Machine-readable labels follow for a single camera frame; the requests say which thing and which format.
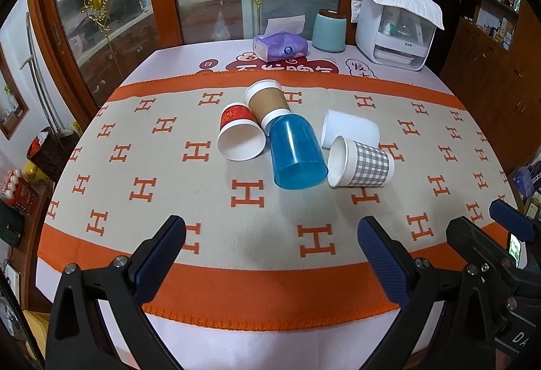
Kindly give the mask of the blue plastic cup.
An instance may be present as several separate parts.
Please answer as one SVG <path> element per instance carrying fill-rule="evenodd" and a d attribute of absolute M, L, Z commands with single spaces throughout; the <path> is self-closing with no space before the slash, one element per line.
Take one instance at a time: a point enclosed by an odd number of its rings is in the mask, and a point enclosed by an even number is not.
<path fill-rule="evenodd" d="M 313 127 L 301 115 L 285 114 L 269 130 L 274 183 L 282 189 L 309 189 L 322 183 L 328 169 Z"/>

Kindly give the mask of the grey plaid paper cup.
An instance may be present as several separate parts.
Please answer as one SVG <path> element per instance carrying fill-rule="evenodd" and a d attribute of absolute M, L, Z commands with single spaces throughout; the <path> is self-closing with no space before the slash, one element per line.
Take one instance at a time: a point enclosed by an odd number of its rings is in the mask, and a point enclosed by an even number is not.
<path fill-rule="evenodd" d="M 338 136 L 330 147 L 327 169 L 331 188 L 381 188 L 392 180 L 395 166 L 389 153 Z"/>

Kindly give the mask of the white plastic cup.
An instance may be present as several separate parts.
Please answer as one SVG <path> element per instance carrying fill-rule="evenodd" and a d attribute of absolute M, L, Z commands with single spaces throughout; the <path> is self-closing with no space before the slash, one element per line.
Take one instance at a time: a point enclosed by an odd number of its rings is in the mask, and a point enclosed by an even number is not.
<path fill-rule="evenodd" d="M 372 147 L 380 143 L 380 129 L 376 123 L 364 117 L 328 110 L 322 126 L 322 148 L 330 149 L 338 136 Z"/>

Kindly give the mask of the red paper cup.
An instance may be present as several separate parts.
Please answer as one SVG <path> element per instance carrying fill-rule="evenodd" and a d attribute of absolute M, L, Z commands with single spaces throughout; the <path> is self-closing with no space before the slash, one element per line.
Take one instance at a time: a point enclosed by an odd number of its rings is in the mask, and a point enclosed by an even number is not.
<path fill-rule="evenodd" d="M 265 133 L 247 105 L 233 102 L 223 109 L 216 146 L 226 159 L 240 162 L 256 158 L 266 142 Z"/>

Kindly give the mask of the brown sleeved paper cup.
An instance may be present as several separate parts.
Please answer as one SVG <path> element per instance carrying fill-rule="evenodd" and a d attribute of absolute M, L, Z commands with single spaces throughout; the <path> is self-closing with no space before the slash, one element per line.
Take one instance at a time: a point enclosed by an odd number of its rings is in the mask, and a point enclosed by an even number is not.
<path fill-rule="evenodd" d="M 250 85 L 244 94 L 244 103 L 266 135 L 273 120 L 291 112 L 282 85 L 274 79 L 262 79 Z"/>

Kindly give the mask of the white printed table cover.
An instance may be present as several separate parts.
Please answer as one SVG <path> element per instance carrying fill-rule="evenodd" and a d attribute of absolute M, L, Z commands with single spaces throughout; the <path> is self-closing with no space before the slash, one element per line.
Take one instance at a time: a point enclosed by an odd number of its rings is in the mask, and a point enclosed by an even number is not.
<path fill-rule="evenodd" d="M 292 70 L 386 79 L 453 95 L 429 70 L 374 67 L 355 48 L 347 48 L 345 52 L 334 55 L 314 51 L 304 61 L 284 65 L 259 64 L 247 40 L 157 51 L 121 86 L 193 74 L 253 70 Z M 46 296 L 55 294 L 60 277 L 61 270 L 51 268 L 38 256 L 37 284 Z M 389 310 L 334 326 L 294 331 L 244 331 L 203 327 L 148 313 L 167 347 L 188 369 L 352 368 L 361 362 L 378 336 L 388 328 L 393 316 Z"/>

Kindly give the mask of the dark wooden shelf cabinet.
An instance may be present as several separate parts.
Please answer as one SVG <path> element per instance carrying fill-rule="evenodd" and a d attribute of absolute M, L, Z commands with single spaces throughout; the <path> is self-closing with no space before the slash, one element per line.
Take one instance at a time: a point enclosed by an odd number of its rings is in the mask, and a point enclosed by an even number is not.
<path fill-rule="evenodd" d="M 469 0 L 440 73 L 502 168 L 540 148 L 540 23 L 526 0 Z"/>

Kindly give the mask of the orange beige H-pattern cloth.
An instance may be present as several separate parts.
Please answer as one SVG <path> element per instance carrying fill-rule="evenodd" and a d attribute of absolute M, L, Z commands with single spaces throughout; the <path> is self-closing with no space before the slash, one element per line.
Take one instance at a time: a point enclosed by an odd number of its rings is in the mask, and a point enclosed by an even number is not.
<path fill-rule="evenodd" d="M 376 123 L 395 163 L 391 181 L 286 190 L 274 183 L 268 154 L 225 159 L 220 114 L 265 77 L 282 84 L 314 129 L 331 109 Z M 447 224 L 467 217 L 505 244 L 489 215 L 497 199 L 514 201 L 505 172 L 451 94 L 319 72 L 193 74 L 114 92 L 62 173 L 38 256 L 56 270 L 101 268 L 178 215 L 186 243 L 146 312 L 215 329 L 320 328 L 393 308 L 358 246 L 360 219 L 375 217 L 412 254 L 459 269 Z"/>

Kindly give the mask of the dark round bin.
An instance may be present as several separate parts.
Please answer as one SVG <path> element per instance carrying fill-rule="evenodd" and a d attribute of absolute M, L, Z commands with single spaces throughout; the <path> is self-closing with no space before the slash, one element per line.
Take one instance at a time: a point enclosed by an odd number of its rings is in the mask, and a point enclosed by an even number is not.
<path fill-rule="evenodd" d="M 44 127 L 31 141 L 27 159 L 53 182 L 58 182 L 79 139 L 76 131 L 55 133 L 50 126 Z"/>

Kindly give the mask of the white appliance with cloth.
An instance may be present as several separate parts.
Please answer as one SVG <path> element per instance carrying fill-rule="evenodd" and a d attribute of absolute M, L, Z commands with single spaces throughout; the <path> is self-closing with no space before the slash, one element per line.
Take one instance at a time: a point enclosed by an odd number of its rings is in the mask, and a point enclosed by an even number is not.
<path fill-rule="evenodd" d="M 406 70 L 421 70 L 434 34 L 444 28 L 443 13 L 433 0 L 351 0 L 358 49 L 371 61 Z"/>

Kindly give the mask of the light blue canister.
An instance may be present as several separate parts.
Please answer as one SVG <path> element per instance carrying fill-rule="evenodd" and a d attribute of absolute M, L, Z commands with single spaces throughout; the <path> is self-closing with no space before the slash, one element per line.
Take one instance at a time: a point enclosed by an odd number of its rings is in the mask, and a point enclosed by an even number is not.
<path fill-rule="evenodd" d="M 347 18 L 330 9 L 320 9 L 313 24 L 312 45 L 331 53 L 346 49 Z"/>

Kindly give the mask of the purple tissue pack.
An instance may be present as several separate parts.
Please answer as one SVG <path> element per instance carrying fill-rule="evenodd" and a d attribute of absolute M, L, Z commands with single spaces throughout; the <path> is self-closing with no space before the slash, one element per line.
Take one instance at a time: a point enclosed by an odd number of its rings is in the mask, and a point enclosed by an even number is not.
<path fill-rule="evenodd" d="M 302 36 L 305 15 L 268 20 L 263 35 L 254 36 L 252 50 L 265 63 L 305 57 L 308 41 Z"/>

